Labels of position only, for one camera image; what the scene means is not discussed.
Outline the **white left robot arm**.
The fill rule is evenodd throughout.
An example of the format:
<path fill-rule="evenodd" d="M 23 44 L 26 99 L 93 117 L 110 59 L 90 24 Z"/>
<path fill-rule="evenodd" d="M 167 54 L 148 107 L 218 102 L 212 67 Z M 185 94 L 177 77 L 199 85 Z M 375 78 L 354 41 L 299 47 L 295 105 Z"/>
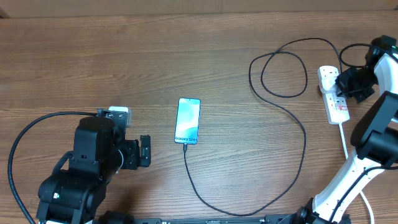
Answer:
<path fill-rule="evenodd" d="M 125 134 L 124 126 L 106 117 L 80 120 L 73 150 L 59 160 L 39 187 L 36 217 L 40 222 L 94 220 L 114 174 L 150 166 L 150 136 L 127 140 Z"/>

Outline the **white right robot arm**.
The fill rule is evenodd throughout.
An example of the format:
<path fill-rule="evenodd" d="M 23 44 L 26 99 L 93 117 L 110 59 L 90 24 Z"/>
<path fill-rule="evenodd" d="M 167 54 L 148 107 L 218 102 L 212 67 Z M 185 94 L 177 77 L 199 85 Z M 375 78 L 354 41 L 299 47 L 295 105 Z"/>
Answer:
<path fill-rule="evenodd" d="M 396 39 L 382 35 L 367 45 L 366 63 L 349 65 L 331 81 L 321 83 L 324 93 L 361 103 L 379 87 L 379 98 L 353 129 L 354 147 L 326 188 L 282 223 L 350 223 L 345 210 L 364 187 L 385 170 L 397 169 L 397 47 Z"/>

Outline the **blue Galaxy smartphone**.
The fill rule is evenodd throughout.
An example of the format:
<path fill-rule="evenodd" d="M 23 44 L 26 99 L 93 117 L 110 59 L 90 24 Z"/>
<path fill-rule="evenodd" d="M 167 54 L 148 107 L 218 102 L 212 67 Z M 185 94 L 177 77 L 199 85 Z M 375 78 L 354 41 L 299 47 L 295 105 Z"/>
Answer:
<path fill-rule="evenodd" d="M 180 98 L 178 101 L 174 142 L 197 144 L 201 100 Z"/>

